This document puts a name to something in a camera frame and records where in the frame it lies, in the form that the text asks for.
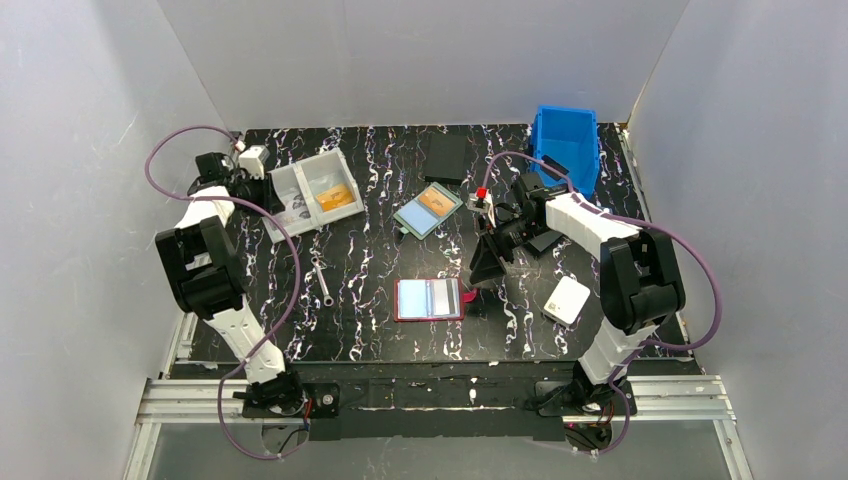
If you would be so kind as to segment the patterned card in tray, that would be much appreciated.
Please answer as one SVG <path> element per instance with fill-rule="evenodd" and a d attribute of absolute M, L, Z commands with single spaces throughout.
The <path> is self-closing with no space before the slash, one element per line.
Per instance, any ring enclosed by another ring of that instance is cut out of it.
<path fill-rule="evenodd" d="M 299 189 L 290 189 L 280 194 L 279 199 L 283 206 L 283 210 L 278 214 L 282 225 L 288 226 L 311 219 L 306 199 Z"/>

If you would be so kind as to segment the dark grey flat wallet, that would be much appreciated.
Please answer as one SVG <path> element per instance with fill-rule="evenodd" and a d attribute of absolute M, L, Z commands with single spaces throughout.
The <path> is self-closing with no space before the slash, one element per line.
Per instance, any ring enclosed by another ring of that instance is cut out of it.
<path fill-rule="evenodd" d="M 538 258 L 556 246 L 562 237 L 563 235 L 560 232 L 548 230 L 533 237 L 524 247 L 534 257 Z"/>

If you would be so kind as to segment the clear two-compartment tray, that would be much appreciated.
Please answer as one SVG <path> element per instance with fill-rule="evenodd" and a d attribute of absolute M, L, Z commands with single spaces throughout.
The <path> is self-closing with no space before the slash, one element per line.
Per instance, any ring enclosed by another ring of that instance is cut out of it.
<path fill-rule="evenodd" d="M 285 235 L 294 238 L 305 232 L 357 215 L 365 210 L 357 181 L 353 177 L 344 153 L 339 148 L 274 169 L 267 174 L 271 176 L 272 185 L 278 198 L 280 194 L 290 189 L 299 189 L 304 194 L 311 214 L 310 220 L 284 226 L 280 223 L 278 217 L 278 214 L 283 210 L 279 199 L 281 210 L 273 215 L 272 221 L 263 220 L 271 240 L 275 243 L 283 241 Z M 355 202 L 330 212 L 323 212 L 315 196 L 339 183 L 345 183 L 350 188 L 355 197 Z"/>

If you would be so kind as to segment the green open card wallet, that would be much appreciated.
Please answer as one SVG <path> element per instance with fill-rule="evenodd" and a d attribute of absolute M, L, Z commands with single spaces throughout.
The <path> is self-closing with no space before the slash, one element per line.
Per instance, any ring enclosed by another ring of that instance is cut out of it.
<path fill-rule="evenodd" d="M 455 194 L 433 182 L 395 212 L 393 218 L 406 234 L 424 240 L 460 206 L 461 201 Z"/>

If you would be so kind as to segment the black card in bin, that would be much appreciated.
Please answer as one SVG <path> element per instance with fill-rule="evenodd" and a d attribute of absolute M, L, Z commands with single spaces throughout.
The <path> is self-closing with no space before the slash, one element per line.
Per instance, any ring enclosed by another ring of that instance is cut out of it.
<path fill-rule="evenodd" d="M 569 170 L 566 167 L 548 155 L 542 156 L 541 163 L 546 165 L 549 171 L 555 171 L 561 177 L 567 177 L 569 175 Z"/>

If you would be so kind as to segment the orange card in tray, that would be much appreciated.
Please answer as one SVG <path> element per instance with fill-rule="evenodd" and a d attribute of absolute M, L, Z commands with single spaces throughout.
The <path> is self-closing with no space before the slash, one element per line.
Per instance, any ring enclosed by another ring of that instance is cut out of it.
<path fill-rule="evenodd" d="M 339 183 L 317 194 L 315 198 L 323 212 L 330 212 L 355 202 L 352 191 L 345 183 Z"/>

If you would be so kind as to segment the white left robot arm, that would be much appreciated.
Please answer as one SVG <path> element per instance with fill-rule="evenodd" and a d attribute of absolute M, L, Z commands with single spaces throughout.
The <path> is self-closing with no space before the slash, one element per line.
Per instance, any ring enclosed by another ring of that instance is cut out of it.
<path fill-rule="evenodd" d="M 246 406 L 281 414 L 306 403 L 302 384 L 282 351 L 266 340 L 265 330 L 248 306 L 242 264 L 226 225 L 240 205 L 231 195 L 256 201 L 263 180 L 234 167 L 227 156 L 197 156 L 199 175 L 187 195 L 181 220 L 155 236 L 170 289 L 179 308 L 213 328 L 243 364 L 248 386 L 233 396 Z"/>

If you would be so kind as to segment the white card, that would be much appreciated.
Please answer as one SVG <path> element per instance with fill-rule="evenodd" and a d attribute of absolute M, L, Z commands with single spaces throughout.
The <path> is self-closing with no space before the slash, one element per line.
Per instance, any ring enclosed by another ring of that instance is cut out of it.
<path fill-rule="evenodd" d="M 579 317 L 590 293 L 588 287 L 564 276 L 544 303 L 542 311 L 547 318 L 558 324 L 572 325 Z"/>

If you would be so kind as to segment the aluminium frame rail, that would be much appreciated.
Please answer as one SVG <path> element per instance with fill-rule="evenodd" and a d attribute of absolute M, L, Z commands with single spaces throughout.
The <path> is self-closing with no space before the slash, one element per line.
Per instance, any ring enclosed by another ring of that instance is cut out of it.
<path fill-rule="evenodd" d="M 718 479 L 714 377 L 642 377 L 689 289 L 620 171 L 548 187 L 523 126 L 252 130 L 156 242 L 211 380 L 147 424 L 153 479 Z"/>

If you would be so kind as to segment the silver wrench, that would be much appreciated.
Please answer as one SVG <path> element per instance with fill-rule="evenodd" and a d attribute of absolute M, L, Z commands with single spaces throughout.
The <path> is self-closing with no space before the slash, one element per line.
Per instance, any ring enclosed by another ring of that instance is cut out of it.
<path fill-rule="evenodd" d="M 311 262 L 315 275 L 317 277 L 317 281 L 319 283 L 319 287 L 321 289 L 323 306 L 332 307 L 335 303 L 335 300 L 330 294 L 326 279 L 324 277 L 322 260 L 318 256 L 313 256 Z"/>

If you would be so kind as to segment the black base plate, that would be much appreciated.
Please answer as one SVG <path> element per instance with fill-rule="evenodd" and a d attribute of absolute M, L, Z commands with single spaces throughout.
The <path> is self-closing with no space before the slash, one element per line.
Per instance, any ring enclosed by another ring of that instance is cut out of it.
<path fill-rule="evenodd" d="M 560 390 L 573 361 L 296 362 L 314 441 L 527 437 L 560 441 L 569 423 L 607 427 L 637 408 L 630 384 L 586 406 Z"/>

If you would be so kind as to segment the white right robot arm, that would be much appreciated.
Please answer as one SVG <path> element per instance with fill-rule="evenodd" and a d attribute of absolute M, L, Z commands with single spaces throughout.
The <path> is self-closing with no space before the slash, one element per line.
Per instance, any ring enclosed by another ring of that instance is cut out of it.
<path fill-rule="evenodd" d="M 469 198 L 479 235 L 470 262 L 471 283 L 504 276 L 515 250 L 542 234 L 567 237 L 599 263 L 604 315 L 578 360 L 574 381 L 589 389 L 619 380 L 626 374 L 627 358 L 685 304 L 671 235 L 634 219 L 616 219 L 577 191 L 548 188 L 537 173 L 520 176 L 511 191 L 515 201 L 506 207 L 506 220 L 495 218 L 486 189 Z"/>

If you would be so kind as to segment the black wallet at back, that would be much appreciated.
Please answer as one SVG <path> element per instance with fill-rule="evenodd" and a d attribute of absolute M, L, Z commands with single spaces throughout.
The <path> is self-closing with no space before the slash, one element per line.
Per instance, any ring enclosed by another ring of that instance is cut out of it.
<path fill-rule="evenodd" d="M 466 179 L 468 140 L 459 135 L 434 134 L 429 141 L 424 179 L 447 185 L 461 185 Z"/>

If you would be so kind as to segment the blue plastic bin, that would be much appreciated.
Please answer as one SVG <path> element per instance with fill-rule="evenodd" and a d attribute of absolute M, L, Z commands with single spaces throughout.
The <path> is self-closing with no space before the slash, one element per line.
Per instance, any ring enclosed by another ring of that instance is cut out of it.
<path fill-rule="evenodd" d="M 568 172 L 586 199 L 595 191 L 600 171 L 600 143 L 594 110 L 540 105 L 531 126 L 529 155 L 549 157 Z"/>

